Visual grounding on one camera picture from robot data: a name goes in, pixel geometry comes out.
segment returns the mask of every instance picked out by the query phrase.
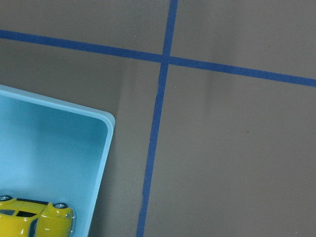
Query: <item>blue tape line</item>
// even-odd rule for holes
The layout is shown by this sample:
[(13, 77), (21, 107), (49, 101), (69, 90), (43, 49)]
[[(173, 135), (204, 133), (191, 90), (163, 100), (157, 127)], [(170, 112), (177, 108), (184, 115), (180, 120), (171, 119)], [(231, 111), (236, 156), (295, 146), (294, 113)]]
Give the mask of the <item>blue tape line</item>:
[(145, 232), (145, 224), (148, 210), (148, 202), (150, 195), (150, 188), (152, 184), (154, 162), (156, 156), (156, 148), (158, 141), (158, 132), (160, 126), (162, 105), (164, 92), (167, 81), (169, 58), (171, 54), (171, 46), (174, 32), (174, 25), (176, 20), (176, 13), (178, 7), (178, 0), (171, 0), (169, 6), (168, 20), (166, 26), (166, 32), (164, 37), (163, 51), (162, 51), (162, 62), (160, 65), (159, 81), (158, 81), (158, 93), (155, 101), (155, 109), (153, 115), (152, 130), (150, 134), (150, 142), (148, 148), (148, 156), (145, 169), (144, 185), (143, 185), (143, 203), (138, 217), (137, 225), (137, 237), (143, 237)]
[(209, 62), (196, 61), (196, 60), (178, 58), (178, 57), (170, 57), (169, 64), (209, 70), (209, 71), (214, 71), (214, 72), (229, 73), (229, 74), (235, 74), (235, 75), (241, 75), (241, 76), (247, 76), (247, 77), (253, 77), (253, 78), (269, 79), (269, 80), (316, 87), (316, 79), (296, 77), (296, 76), (266, 72), (266, 71), (261, 71), (261, 70), (256, 70), (256, 69), (241, 68), (241, 67), (229, 66), (229, 65), (224, 65), (224, 64), (209, 63)]
[[(172, 38), (172, 35), (170, 34), (173, 34), (174, 25), (172, 25), (171, 27), (172, 29), (166, 32), (165, 38), (167, 39)], [(177, 65), (177, 66), (197, 68), (197, 69), (203, 69), (203, 70), (209, 70), (209, 71), (215, 71), (215, 72), (229, 73), (229, 74), (235, 74), (235, 75), (241, 75), (241, 76), (247, 76), (247, 77), (269, 79), (269, 80), (316, 87), (316, 79), (296, 77), (296, 76), (291, 76), (291, 75), (286, 75), (286, 74), (279, 74), (279, 73), (273, 73), (273, 72), (267, 72), (267, 71), (249, 69), (249, 68), (229, 66), (229, 65), (224, 65), (224, 64), (203, 62), (203, 61), (185, 59), (185, 58), (179, 58), (179, 57), (170, 57), (171, 44), (172, 44), (171, 40), (165, 41), (163, 54), (159, 55), (159, 54), (141, 52), (141, 51), (136, 51), (136, 50), (110, 47), (110, 46), (104, 46), (104, 45), (98, 45), (98, 44), (92, 44), (92, 43), (84, 43), (84, 42), (78, 42), (78, 41), (66, 40), (66, 39), (57, 39), (57, 38), (52, 38), (52, 37), (37, 36), (37, 35), (6, 31), (6, 30), (0, 30), (0, 39), (37, 43), (37, 44), (56, 46), (56, 47), (67, 48), (67, 49), (75, 49), (75, 50), (81, 50), (81, 51), (86, 51), (86, 52), (100, 53), (100, 54), (119, 56), (119, 57), (125, 57), (125, 58), (133, 58), (133, 59), (139, 59), (139, 60), (150, 61), (150, 62), (158, 62), (158, 63), (161, 63), (163, 60), (166, 60), (166, 58), (168, 58), (169, 64)]]
[(0, 38), (7, 40), (18, 40), (29, 43), (37, 43), (49, 46), (56, 46), (67, 49), (75, 49), (92, 53), (107, 54), (125, 58), (133, 58), (151, 62), (161, 62), (162, 56), (154, 53), (146, 53), (135, 50), (103, 46), (92, 43), (84, 43), (67, 39), (30, 35), (25, 33), (0, 30)]

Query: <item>car window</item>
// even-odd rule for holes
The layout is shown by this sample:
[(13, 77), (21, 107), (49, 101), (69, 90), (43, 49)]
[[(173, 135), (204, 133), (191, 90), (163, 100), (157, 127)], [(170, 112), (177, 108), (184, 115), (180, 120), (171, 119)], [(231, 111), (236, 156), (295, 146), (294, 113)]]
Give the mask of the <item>car window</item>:
[(37, 223), (38, 223), (38, 219), (35, 219), (34, 221), (32, 221), (30, 225), (29, 237), (35, 237)]
[(14, 210), (0, 210), (1, 214), (12, 216), (14, 214)]
[(27, 211), (19, 211), (18, 214), (16, 214), (16, 216), (20, 216), (20, 217), (32, 217), (35, 215), (36, 215), (35, 213), (31, 213)]

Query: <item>toy car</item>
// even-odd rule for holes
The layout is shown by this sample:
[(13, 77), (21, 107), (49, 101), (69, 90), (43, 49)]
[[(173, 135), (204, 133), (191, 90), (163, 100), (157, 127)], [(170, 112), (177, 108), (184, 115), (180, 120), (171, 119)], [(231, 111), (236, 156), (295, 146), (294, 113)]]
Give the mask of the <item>toy car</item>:
[(68, 237), (73, 224), (65, 203), (0, 196), (0, 237)]

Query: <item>floor tile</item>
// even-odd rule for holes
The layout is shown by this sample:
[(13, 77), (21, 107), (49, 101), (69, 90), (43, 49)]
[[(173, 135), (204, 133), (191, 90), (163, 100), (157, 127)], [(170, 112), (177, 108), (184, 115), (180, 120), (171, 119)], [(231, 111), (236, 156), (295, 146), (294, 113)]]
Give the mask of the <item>floor tile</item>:
[(0, 29), (162, 53), (169, 1), (0, 1)]
[(171, 66), (145, 236), (314, 236), (307, 86)]
[(315, 2), (179, 1), (172, 55), (315, 78)]

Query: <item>light blue tray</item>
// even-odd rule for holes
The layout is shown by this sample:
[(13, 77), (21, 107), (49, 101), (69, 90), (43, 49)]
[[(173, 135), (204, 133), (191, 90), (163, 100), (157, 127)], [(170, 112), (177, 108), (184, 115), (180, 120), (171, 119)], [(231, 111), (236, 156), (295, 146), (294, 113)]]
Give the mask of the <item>light blue tray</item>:
[(103, 111), (0, 85), (0, 195), (66, 202), (88, 236), (115, 125)]

